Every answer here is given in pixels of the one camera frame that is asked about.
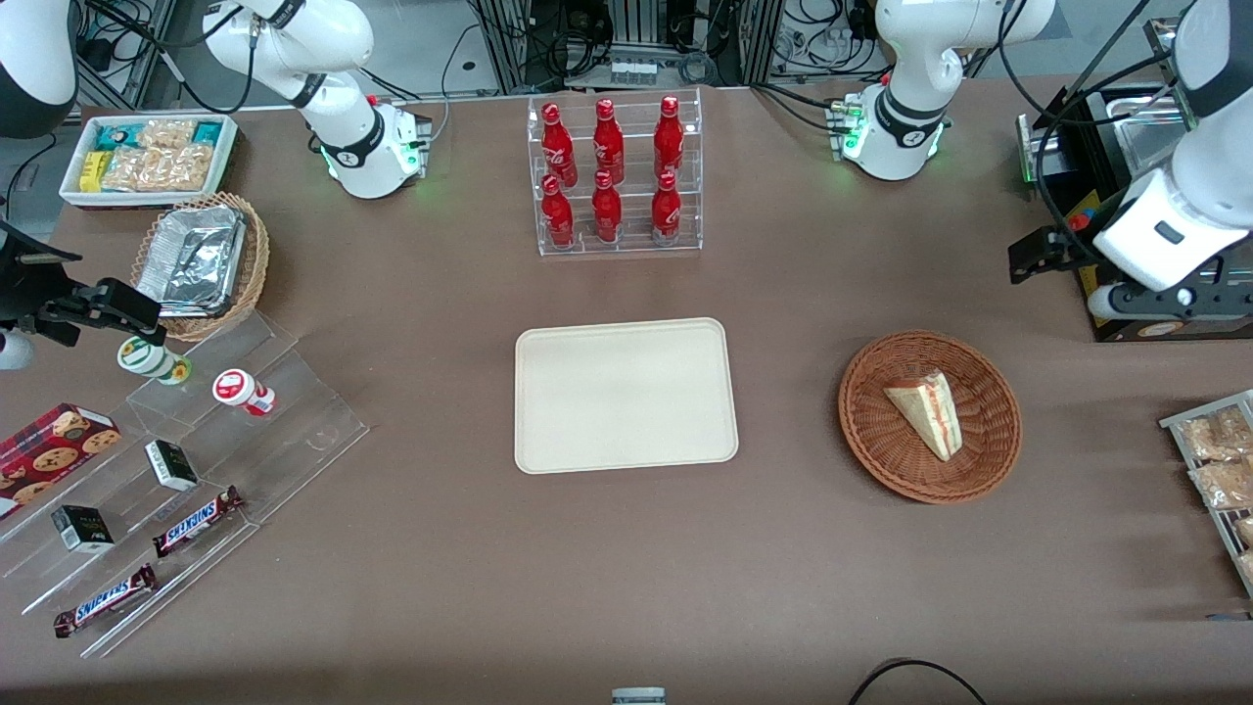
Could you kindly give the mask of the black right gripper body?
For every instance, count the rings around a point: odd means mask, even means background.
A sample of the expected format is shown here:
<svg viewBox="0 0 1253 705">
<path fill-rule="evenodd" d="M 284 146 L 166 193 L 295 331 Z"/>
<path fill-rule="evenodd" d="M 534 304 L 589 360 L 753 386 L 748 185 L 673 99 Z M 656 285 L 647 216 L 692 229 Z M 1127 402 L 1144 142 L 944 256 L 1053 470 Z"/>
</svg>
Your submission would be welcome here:
<svg viewBox="0 0 1253 705">
<path fill-rule="evenodd" d="M 64 263 L 81 260 L 76 253 L 35 240 L 9 220 L 1 222 L 1 327 L 4 333 L 23 331 L 71 348 L 80 331 L 66 322 L 41 321 L 40 311 L 51 301 L 70 298 L 76 282 Z"/>
</svg>

